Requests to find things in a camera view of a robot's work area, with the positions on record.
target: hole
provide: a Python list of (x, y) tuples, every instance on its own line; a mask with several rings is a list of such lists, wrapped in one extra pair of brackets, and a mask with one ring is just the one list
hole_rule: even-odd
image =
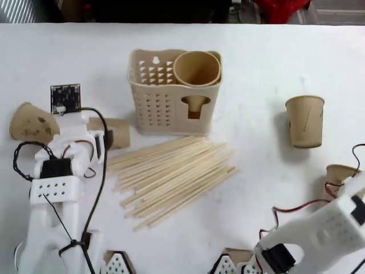
[(188, 105), (188, 119), (200, 119), (201, 108), (204, 104), (210, 103), (210, 99), (201, 95), (191, 95), (181, 98), (181, 101)]
[(160, 63), (159, 57), (155, 56), (153, 57), (152, 63), (154, 63), (155, 65)]

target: black cable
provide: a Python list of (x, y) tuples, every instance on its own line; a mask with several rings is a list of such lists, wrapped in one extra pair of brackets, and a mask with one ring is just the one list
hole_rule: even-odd
[[(84, 111), (84, 110), (89, 110), (89, 111), (96, 112), (98, 114), (100, 120), (102, 120), (102, 123), (103, 123), (103, 126), (104, 126), (104, 146), (106, 146), (106, 144), (108, 143), (108, 126), (107, 126), (107, 123), (106, 123), (104, 117), (102, 116), (102, 114), (97, 109), (92, 108), (92, 107), (81, 107), (81, 108), (78, 108), (77, 110), (74, 110), (74, 111), (66, 111), (63, 114), (72, 113), (72, 112), (79, 112), (79, 111)], [(89, 216), (87, 218), (86, 224), (84, 226), (84, 230), (83, 230), (82, 236), (81, 236), (81, 242), (82, 243), (85, 243), (86, 242), (86, 239), (87, 239), (87, 228), (88, 228), (88, 226), (90, 224), (91, 218), (92, 218), (92, 216), (94, 214), (94, 211), (96, 209), (96, 206), (98, 205), (100, 196), (101, 196), (101, 194), (103, 192), (103, 188), (104, 188), (104, 184), (105, 184), (105, 179), (106, 179), (106, 173), (107, 173), (107, 159), (108, 159), (108, 150), (105, 149), (104, 163), (103, 163), (102, 183), (100, 184), (98, 194), (96, 196), (96, 199), (94, 201), (94, 204), (93, 204), (93, 206), (92, 206), (92, 208), (90, 210)], [(86, 262), (87, 262), (87, 265), (89, 267), (89, 270), (90, 270), (91, 274), (95, 274), (95, 271), (94, 271), (94, 269), (92, 267), (92, 264), (90, 262), (89, 255), (88, 255), (87, 250), (86, 250), (86, 246), (85, 245), (81, 245), (81, 248), (83, 250), (83, 253), (84, 253), (84, 256), (85, 256), (85, 259), (86, 259)]]
[(42, 147), (50, 156), (50, 159), (56, 159), (56, 156), (53, 154), (52, 149), (50, 149), (47, 145), (40, 143), (40, 142), (36, 142), (36, 141), (26, 141), (23, 142), (21, 144), (18, 145), (17, 149), (14, 151), (14, 159), (13, 159), (13, 169), (24, 179), (26, 179), (27, 181), (33, 181), (33, 177), (30, 176), (30, 174), (25, 175), (22, 171), (20, 171), (20, 169), (18, 168), (18, 157), (19, 157), (19, 152), (21, 150), (21, 148), (27, 144), (33, 144), (35, 146), (40, 146)]
[(365, 259), (362, 260), (361, 263), (351, 272), (351, 274), (355, 274), (363, 265), (365, 264)]
[(365, 146), (365, 144), (357, 144), (357, 145), (355, 145), (355, 146), (352, 147), (352, 154), (355, 156), (356, 161), (358, 161), (358, 166), (357, 166), (357, 168), (355, 170), (355, 173), (353, 174), (352, 177), (354, 177), (359, 172), (359, 169), (360, 169), (360, 160), (357, 157), (357, 155), (355, 154), (355, 148), (357, 148), (357, 147), (364, 147), (364, 146)]

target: brown paper cup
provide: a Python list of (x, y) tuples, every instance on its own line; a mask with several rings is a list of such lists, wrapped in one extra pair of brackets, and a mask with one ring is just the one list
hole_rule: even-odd
[(175, 59), (173, 73), (178, 84), (208, 87), (218, 82), (221, 76), (221, 64), (211, 53), (188, 51)]
[(53, 135), (59, 134), (59, 126), (52, 114), (27, 102), (16, 110), (9, 131), (15, 140), (47, 144), (52, 141)]
[(317, 96), (298, 96), (286, 101), (291, 145), (313, 148), (322, 145), (323, 105)]
[[(331, 164), (327, 166), (326, 170), (327, 170), (327, 175), (326, 175), (327, 182), (338, 185), (338, 186), (327, 186), (327, 188), (334, 195), (337, 195), (340, 189), (340, 185), (343, 183), (345, 179), (352, 177), (355, 174), (356, 168), (343, 166), (341, 164)], [(330, 196), (325, 189), (324, 192), (325, 192), (324, 194), (325, 199), (333, 200), (333, 197)], [(357, 193), (357, 195), (362, 199), (364, 197), (364, 192), (360, 191)]]
[[(124, 119), (105, 118), (108, 130), (113, 130), (113, 144), (111, 149), (126, 148), (131, 145), (129, 138), (129, 123)], [(99, 118), (89, 118), (87, 130), (104, 130)]]

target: red object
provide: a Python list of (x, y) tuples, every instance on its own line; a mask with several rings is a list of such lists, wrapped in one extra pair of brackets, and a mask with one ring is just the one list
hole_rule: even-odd
[(309, 9), (311, 0), (253, 0), (269, 15), (269, 24), (285, 24), (297, 10)]

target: bundle of chopsticks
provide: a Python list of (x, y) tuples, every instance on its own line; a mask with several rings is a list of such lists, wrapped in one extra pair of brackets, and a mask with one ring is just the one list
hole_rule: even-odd
[(133, 230), (153, 227), (236, 172), (225, 144), (189, 136), (109, 160), (119, 191), (134, 190), (120, 204), (125, 217), (146, 218)]

